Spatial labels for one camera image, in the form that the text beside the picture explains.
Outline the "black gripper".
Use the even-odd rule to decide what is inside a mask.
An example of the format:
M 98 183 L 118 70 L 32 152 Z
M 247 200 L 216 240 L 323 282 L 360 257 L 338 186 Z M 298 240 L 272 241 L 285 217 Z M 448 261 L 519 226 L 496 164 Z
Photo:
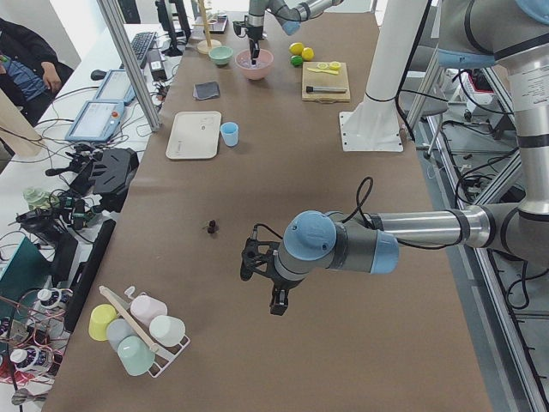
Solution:
M 290 289 L 296 288 L 301 281 L 288 280 L 282 276 L 273 276 L 271 278 L 273 282 L 272 299 L 270 302 L 270 313 L 276 316 L 282 316 L 288 308 L 287 293 Z
M 262 39 L 263 26 L 249 25 L 247 27 L 247 35 L 250 43 L 250 58 L 257 59 L 259 57 L 259 40 Z

